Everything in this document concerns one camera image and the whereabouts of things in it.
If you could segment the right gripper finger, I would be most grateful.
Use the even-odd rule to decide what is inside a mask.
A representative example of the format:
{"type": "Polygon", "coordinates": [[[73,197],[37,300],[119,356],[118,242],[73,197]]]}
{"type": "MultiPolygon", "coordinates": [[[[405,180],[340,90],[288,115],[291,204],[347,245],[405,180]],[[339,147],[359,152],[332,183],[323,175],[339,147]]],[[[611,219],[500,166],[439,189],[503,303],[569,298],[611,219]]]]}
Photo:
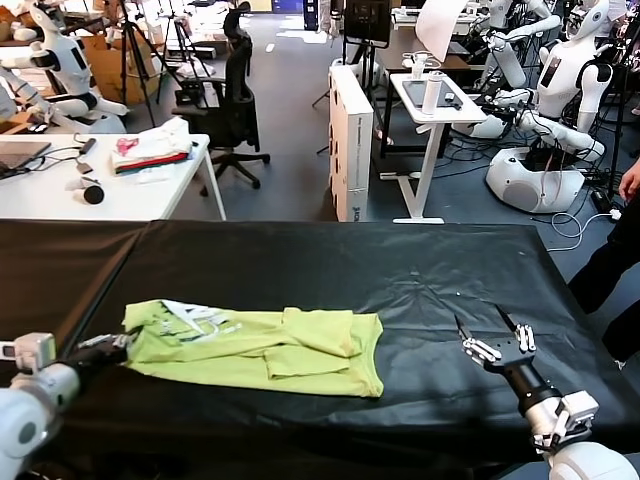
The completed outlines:
{"type": "Polygon", "coordinates": [[[501,359],[501,353],[476,339],[464,325],[464,322],[457,316],[454,316],[458,334],[462,342],[462,350],[473,359],[476,363],[495,363],[501,359]]]}
{"type": "Polygon", "coordinates": [[[496,305],[496,310],[507,327],[514,333],[518,341],[519,350],[522,353],[535,353],[536,343],[532,327],[526,323],[516,323],[511,315],[500,305],[496,305]]]}

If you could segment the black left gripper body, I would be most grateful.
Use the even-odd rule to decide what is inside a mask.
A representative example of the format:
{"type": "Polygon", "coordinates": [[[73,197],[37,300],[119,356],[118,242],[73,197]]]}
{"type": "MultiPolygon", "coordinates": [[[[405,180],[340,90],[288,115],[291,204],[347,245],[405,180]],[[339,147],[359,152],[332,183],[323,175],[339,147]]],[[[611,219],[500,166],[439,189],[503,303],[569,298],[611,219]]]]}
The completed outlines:
{"type": "Polygon", "coordinates": [[[78,373],[95,373],[110,365],[125,362],[127,356],[115,356],[113,346],[100,344],[89,348],[78,348],[64,360],[64,364],[78,373]]]}

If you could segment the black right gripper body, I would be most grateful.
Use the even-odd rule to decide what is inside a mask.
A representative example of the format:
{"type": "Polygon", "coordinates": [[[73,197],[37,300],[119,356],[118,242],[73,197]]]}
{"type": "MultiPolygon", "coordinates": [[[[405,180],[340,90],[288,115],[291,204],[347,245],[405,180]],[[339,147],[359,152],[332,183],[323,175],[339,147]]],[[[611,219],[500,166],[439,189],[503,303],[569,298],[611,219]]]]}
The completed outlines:
{"type": "Polygon", "coordinates": [[[533,365],[534,353],[523,353],[515,340],[500,339],[497,344],[501,358],[484,360],[483,368],[501,375],[518,399],[518,410],[526,413],[534,405],[549,398],[559,398],[560,392],[551,386],[533,365]]]}

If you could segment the person's bare hand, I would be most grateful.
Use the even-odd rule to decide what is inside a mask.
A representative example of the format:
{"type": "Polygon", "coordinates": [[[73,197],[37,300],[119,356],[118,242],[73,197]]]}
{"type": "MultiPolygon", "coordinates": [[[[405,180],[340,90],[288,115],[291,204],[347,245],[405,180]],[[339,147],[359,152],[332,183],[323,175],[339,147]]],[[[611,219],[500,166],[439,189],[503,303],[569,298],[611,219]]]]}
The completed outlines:
{"type": "Polygon", "coordinates": [[[624,202],[630,202],[640,185],[640,160],[637,160],[621,177],[618,193],[624,202]]]}

